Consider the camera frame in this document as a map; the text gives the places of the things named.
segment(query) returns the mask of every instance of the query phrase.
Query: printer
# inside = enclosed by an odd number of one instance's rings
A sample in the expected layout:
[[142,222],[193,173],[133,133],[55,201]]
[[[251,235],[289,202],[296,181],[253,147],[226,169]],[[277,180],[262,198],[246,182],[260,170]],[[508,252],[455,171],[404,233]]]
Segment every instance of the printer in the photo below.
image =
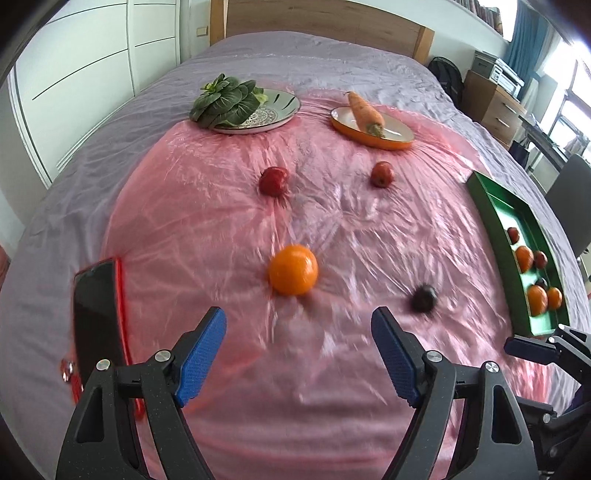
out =
[[517,98],[524,81],[504,61],[485,51],[476,50],[472,71],[503,87],[513,98]]

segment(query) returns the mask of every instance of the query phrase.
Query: wardrobe door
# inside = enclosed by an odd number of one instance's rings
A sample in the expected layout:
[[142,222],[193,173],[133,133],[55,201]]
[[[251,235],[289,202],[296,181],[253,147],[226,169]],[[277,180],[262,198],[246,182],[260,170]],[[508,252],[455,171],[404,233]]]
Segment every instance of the wardrobe door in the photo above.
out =
[[134,96],[127,5],[72,0],[66,7],[36,33],[15,66],[25,128],[51,181],[89,133]]
[[130,0],[129,58],[136,95],[180,64],[180,0]]

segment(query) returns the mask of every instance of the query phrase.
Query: red apple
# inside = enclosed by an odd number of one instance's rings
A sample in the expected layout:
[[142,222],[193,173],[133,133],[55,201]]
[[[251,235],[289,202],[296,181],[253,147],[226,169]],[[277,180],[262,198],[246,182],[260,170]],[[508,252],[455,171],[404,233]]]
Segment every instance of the red apple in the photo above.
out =
[[374,187],[387,189],[394,181],[394,169],[387,161],[378,162],[371,171],[369,179]]
[[519,230],[514,226],[507,229],[507,235],[509,235],[512,245],[515,245],[519,241]]
[[269,197],[280,197],[287,191],[290,173],[282,167],[269,167],[259,179],[259,190]]
[[534,252],[534,264],[536,268],[545,268],[548,264],[548,257],[546,257],[544,252],[538,250]]

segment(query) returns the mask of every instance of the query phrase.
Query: smartphone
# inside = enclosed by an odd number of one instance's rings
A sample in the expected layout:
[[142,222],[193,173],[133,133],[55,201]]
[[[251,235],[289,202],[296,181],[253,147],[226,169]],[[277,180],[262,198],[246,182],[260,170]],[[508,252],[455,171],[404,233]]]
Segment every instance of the smartphone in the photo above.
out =
[[131,363],[126,348],[121,262],[110,258],[74,278],[74,346],[84,387],[103,358],[118,367]]

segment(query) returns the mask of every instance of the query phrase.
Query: orange plate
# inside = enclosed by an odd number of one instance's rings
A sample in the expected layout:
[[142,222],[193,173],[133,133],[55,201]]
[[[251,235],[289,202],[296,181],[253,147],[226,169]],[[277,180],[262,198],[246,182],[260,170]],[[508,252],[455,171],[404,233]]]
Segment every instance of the orange plate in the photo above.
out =
[[330,113],[330,121],[337,132],[368,147],[381,148],[382,150],[405,150],[410,148],[414,141],[414,133],[401,121],[382,113],[385,138],[375,137],[359,131],[357,122],[351,108],[342,106],[335,108]]

